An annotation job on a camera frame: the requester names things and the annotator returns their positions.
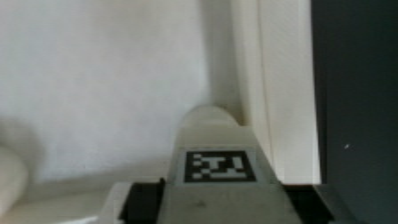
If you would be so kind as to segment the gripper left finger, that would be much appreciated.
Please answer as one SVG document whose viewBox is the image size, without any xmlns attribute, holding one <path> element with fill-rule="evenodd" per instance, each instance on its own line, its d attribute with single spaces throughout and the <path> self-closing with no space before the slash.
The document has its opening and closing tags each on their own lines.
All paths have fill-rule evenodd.
<svg viewBox="0 0 398 224">
<path fill-rule="evenodd" d="M 160 224 L 166 179 L 139 179 L 112 186 L 96 224 Z"/>
</svg>

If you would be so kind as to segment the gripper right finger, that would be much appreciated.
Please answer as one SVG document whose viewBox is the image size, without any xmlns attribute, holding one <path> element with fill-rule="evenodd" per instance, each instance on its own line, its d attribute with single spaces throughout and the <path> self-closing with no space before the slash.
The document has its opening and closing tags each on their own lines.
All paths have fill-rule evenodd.
<svg viewBox="0 0 398 224">
<path fill-rule="evenodd" d="M 354 213 L 331 185 L 287 185 L 285 190 L 303 224 L 356 224 Z"/>
</svg>

